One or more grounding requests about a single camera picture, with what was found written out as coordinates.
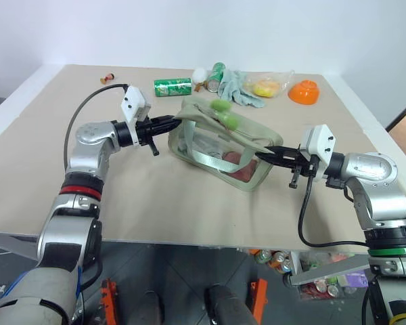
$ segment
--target green ball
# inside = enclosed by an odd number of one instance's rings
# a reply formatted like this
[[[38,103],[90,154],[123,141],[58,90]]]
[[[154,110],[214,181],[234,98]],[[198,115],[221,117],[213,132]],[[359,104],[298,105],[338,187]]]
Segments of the green ball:
[[[218,119],[230,131],[235,131],[239,126],[238,119],[229,113],[219,114]]]
[[[213,100],[210,102],[210,108],[217,112],[227,112],[231,108],[231,102],[227,100]]]

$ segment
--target clear plastic pouch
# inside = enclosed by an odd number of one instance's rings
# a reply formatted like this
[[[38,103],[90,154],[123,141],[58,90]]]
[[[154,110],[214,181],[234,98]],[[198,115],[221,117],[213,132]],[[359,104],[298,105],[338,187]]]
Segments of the clear plastic pouch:
[[[244,88],[257,96],[277,97],[286,90],[292,81],[293,75],[293,70],[290,72],[270,72],[252,75],[252,77],[246,77]]]
[[[260,184],[272,165],[257,158],[256,152],[270,152],[265,146],[280,146],[282,138],[274,131],[241,115],[234,131],[216,118],[209,102],[188,97],[176,116],[182,123],[168,137],[173,153],[243,190]]]

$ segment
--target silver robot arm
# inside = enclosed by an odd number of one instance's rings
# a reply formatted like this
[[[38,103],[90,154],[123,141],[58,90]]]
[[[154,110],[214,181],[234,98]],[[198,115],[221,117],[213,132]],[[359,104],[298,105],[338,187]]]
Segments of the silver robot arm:
[[[256,155],[273,165],[290,168],[291,188],[297,187],[302,175],[314,180],[326,178],[327,187],[344,190],[354,204],[365,243],[304,243],[312,247],[368,246],[374,274],[369,282],[371,309],[375,323],[387,325],[395,316],[406,314],[406,196],[397,183],[397,166],[391,158],[379,153],[345,156],[334,152],[334,144],[334,135],[326,125],[320,125],[304,133],[299,149],[268,147],[273,154]],[[347,188],[353,198],[348,196]],[[406,319],[397,324],[406,324]]]
[[[152,137],[180,124],[170,115],[148,118],[148,105],[132,86],[122,108],[125,122],[88,123],[77,130],[65,180],[38,239],[39,263],[0,299],[0,324],[69,324],[79,293],[96,280],[82,284],[82,272],[97,263],[100,275],[98,218],[110,155],[121,147],[146,144],[157,155]]]

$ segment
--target green soda can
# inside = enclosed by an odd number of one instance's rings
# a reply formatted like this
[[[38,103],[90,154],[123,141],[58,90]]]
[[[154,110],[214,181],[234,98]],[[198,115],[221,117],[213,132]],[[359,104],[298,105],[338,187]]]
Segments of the green soda can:
[[[154,81],[156,97],[191,95],[191,78],[158,79]]]
[[[206,88],[216,93],[219,88],[219,84],[221,83],[221,79],[223,78],[225,70],[225,65],[222,62],[217,62],[214,67],[212,68],[212,72],[210,76],[206,80]]]

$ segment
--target can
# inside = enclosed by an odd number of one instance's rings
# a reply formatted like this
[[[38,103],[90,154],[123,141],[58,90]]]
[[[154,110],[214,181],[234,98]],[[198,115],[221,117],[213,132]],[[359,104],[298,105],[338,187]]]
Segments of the can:
[[[326,292],[320,292],[314,283],[307,283],[300,286],[301,293],[315,299],[329,299]]]
[[[154,81],[155,96],[191,95],[191,78],[158,79]]]
[[[277,267],[278,265],[280,265],[284,259],[286,258],[286,254],[284,252],[276,252],[273,256],[272,256],[272,260],[269,264],[270,267]]]
[[[216,93],[219,88],[219,84],[221,83],[221,79],[223,78],[225,70],[225,65],[222,62],[217,62],[214,64],[212,68],[212,72],[210,73],[209,77],[206,80],[206,88]]]
[[[338,288],[336,286],[330,284],[328,286],[328,293],[331,297],[336,298],[340,294],[340,291],[338,291]]]
[[[317,291],[320,293],[325,293],[327,291],[327,284],[324,279],[314,281]]]
[[[284,259],[281,263],[281,270],[286,273],[292,271],[292,267],[290,266],[290,260],[288,257]]]
[[[332,278],[328,278],[328,279],[326,279],[326,282],[327,282],[328,284],[333,284],[333,285],[335,285],[335,284],[337,284],[337,277],[336,277],[336,276],[333,276]]]
[[[271,260],[272,254],[270,250],[262,249],[260,252],[255,254],[254,258],[256,259],[257,263],[265,264],[266,262],[269,262]]]
[[[348,295],[353,295],[357,290],[358,290],[358,288],[355,288],[355,287],[352,287],[352,286],[345,286],[343,288],[343,292],[348,294]]]

